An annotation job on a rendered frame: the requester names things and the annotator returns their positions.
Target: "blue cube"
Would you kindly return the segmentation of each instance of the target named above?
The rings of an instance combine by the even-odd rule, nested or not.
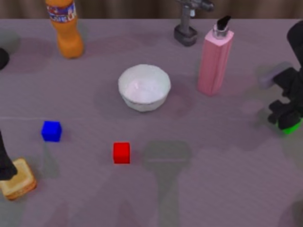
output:
[[[60,122],[45,121],[41,135],[45,142],[59,142],[62,133]]]

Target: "tabletop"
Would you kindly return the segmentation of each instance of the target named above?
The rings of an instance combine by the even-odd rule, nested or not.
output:
[[[299,67],[287,40],[297,20],[234,20],[223,87],[196,90],[204,35],[215,20],[192,20],[197,43],[173,38],[178,20],[80,20],[85,54],[62,58],[49,20],[0,20],[11,54],[0,72],[0,128],[12,159],[25,157],[37,189],[0,199],[1,227],[295,227],[302,223],[303,130],[283,136],[266,121],[281,90],[257,78],[283,61]],[[117,89],[127,68],[152,64],[172,89],[150,113],[128,108]],[[60,143],[44,143],[58,120]],[[129,141],[130,165],[112,144]],[[179,162],[152,162],[179,158]]]

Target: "orange bottle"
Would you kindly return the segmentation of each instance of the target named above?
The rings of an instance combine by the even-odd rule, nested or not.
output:
[[[77,30],[77,13],[73,0],[45,0],[51,23],[57,31],[57,42],[65,58],[78,58],[84,44]]]

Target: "cube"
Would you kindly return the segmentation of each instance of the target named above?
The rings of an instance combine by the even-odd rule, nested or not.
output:
[[[116,142],[113,145],[114,164],[130,164],[130,144],[128,142]]]
[[[59,142],[62,128],[60,122],[45,121],[41,130],[41,135],[45,142]]]

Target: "red cube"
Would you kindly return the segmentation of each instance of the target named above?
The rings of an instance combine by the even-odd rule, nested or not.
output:
[[[116,142],[113,146],[113,160],[115,164],[130,164],[130,144]]]

